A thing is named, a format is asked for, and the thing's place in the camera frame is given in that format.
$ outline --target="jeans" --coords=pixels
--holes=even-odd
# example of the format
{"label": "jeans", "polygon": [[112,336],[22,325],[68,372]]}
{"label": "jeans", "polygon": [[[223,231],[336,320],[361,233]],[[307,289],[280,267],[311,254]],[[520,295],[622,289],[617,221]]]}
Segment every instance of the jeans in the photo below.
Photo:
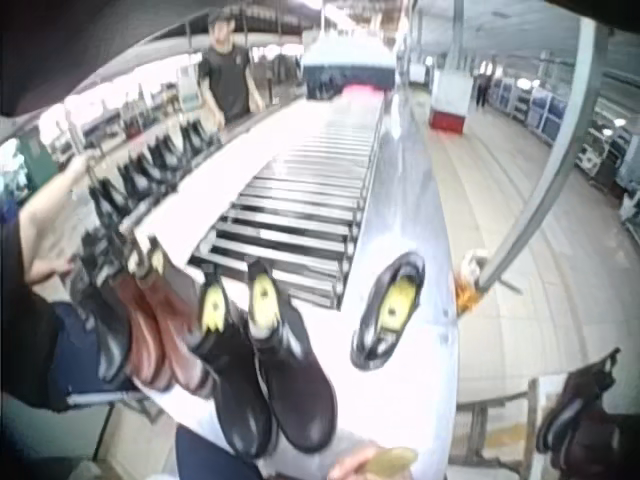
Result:
{"label": "jeans", "polygon": [[176,460],[180,480],[263,480],[253,463],[182,425],[176,429]]}

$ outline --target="person's arm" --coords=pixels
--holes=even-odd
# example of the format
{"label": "person's arm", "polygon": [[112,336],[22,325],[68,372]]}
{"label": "person's arm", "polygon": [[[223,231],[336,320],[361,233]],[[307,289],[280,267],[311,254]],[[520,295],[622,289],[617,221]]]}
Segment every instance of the person's arm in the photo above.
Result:
{"label": "person's arm", "polygon": [[42,238],[54,224],[71,188],[84,177],[87,157],[76,156],[69,166],[49,180],[20,211],[20,246],[25,278],[30,278],[36,253]]}
{"label": "person's arm", "polygon": [[263,111],[264,100],[262,99],[262,95],[260,95],[260,92],[258,92],[256,83],[253,81],[253,76],[251,75],[251,69],[249,66],[247,66],[244,71],[244,77],[247,80],[247,89],[249,90],[249,105],[251,106],[251,111],[254,113]]}
{"label": "person's arm", "polygon": [[216,127],[218,127],[218,130],[222,130],[226,120],[224,118],[224,113],[222,113],[222,110],[220,110],[220,107],[216,102],[216,99],[213,98],[213,93],[211,93],[211,88],[209,87],[209,78],[200,79],[200,92],[202,93],[202,98],[204,98],[204,103],[209,107],[209,110],[213,115]]}

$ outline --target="yellow boot insole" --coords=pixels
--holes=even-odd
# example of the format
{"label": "yellow boot insole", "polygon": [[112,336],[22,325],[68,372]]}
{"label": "yellow boot insole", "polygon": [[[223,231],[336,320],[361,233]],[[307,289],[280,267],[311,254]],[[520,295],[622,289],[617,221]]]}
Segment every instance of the yellow boot insole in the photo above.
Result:
{"label": "yellow boot insole", "polygon": [[380,313],[377,330],[384,328],[399,332],[409,320],[409,312],[416,299],[417,286],[407,277],[396,280],[387,290]]}
{"label": "yellow boot insole", "polygon": [[369,460],[365,464],[363,472],[380,478],[395,478],[409,470],[417,458],[418,454],[412,448],[387,448]]}
{"label": "yellow boot insole", "polygon": [[253,321],[258,327],[269,330],[280,321],[276,289],[265,273],[259,274],[253,281],[251,304],[253,306]]}
{"label": "yellow boot insole", "polygon": [[213,284],[207,290],[202,304],[202,331],[206,332],[222,332],[224,330],[224,316],[226,314],[226,305],[224,303],[224,294],[222,286]]}

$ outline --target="table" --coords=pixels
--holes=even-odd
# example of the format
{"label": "table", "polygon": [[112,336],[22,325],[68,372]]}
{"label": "table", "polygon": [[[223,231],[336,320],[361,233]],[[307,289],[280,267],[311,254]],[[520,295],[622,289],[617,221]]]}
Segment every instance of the table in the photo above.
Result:
{"label": "table", "polygon": [[[322,125],[323,109],[328,108],[323,103],[294,102],[233,140],[152,211],[136,236],[144,242],[147,235],[156,235],[172,261],[201,280],[201,272],[186,267],[200,239],[280,149]],[[416,480],[445,476],[458,375],[448,237],[431,162],[408,94],[389,97],[381,121],[373,184],[341,310],[294,300],[318,360],[333,383],[338,430],[327,449],[313,455],[296,451],[280,435],[275,451],[258,462],[264,473],[324,479],[339,457],[375,441],[417,450],[418,460],[412,467]],[[427,265],[420,306],[389,362],[379,370],[361,372],[351,365],[349,350],[369,290],[377,274],[410,249],[418,251]],[[230,299],[246,309],[246,285],[223,281]],[[229,449],[213,401],[196,398],[177,386],[166,393],[141,388],[177,422]]]}

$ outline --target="man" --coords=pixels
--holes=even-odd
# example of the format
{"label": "man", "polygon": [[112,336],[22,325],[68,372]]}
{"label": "man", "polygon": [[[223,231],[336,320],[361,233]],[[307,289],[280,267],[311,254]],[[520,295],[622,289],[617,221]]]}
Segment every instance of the man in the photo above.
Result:
{"label": "man", "polygon": [[31,290],[71,270],[66,259],[40,259],[37,253],[86,171],[86,157],[75,157],[31,197],[17,219],[1,225],[2,392],[57,412],[71,408],[69,393],[109,390],[98,379],[95,333],[85,332],[71,304],[50,304]]}
{"label": "man", "polygon": [[235,21],[223,10],[209,15],[211,48],[203,54],[198,72],[202,96],[218,129],[264,110],[251,77],[249,52],[233,44],[234,29]]}

